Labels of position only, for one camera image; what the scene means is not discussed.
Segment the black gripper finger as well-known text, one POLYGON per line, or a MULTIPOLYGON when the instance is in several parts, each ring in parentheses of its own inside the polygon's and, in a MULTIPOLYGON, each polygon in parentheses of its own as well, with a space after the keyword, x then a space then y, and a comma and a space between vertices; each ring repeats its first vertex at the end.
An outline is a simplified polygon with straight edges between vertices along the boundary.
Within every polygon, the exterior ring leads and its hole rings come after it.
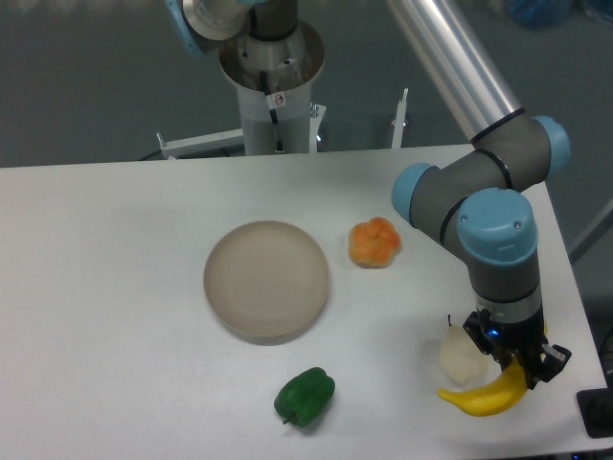
POLYGON ((531 347, 524 352, 524 371, 529 389, 535 389, 540 382, 550 382, 563 371, 572 352, 559 345, 548 343, 531 347))
POLYGON ((491 357, 501 369, 509 366, 509 352, 500 345, 498 332, 489 323, 482 324, 480 311, 472 311, 463 328, 482 355, 491 357))

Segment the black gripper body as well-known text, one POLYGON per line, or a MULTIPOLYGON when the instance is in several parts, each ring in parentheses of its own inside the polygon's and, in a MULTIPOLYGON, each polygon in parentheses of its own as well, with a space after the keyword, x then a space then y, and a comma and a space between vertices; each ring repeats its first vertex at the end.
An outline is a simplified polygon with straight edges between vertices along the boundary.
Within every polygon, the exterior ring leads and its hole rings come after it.
POLYGON ((482 314, 482 324, 487 323, 498 332, 498 340, 505 351, 510 354, 524 352, 531 347, 547 343, 543 308, 540 307, 532 316, 518 322, 498 322, 490 310, 477 310, 482 314))

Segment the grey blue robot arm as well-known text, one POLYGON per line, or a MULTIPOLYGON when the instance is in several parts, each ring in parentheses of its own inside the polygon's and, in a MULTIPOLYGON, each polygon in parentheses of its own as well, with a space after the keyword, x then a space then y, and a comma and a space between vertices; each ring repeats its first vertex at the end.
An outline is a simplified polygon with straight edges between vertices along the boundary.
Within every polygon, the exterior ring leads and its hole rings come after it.
MULTIPOLYGON (((320 36, 293 1, 170 1, 191 51, 218 49, 238 92, 244 150, 314 150, 310 85, 320 36)), ((537 227, 524 192, 570 155, 561 125, 530 117, 453 1, 393 1, 390 10, 473 147, 445 168, 416 164, 392 190, 397 213, 465 263, 476 309, 465 329, 503 367, 517 361, 529 388, 557 376, 570 352, 544 330, 537 227)))

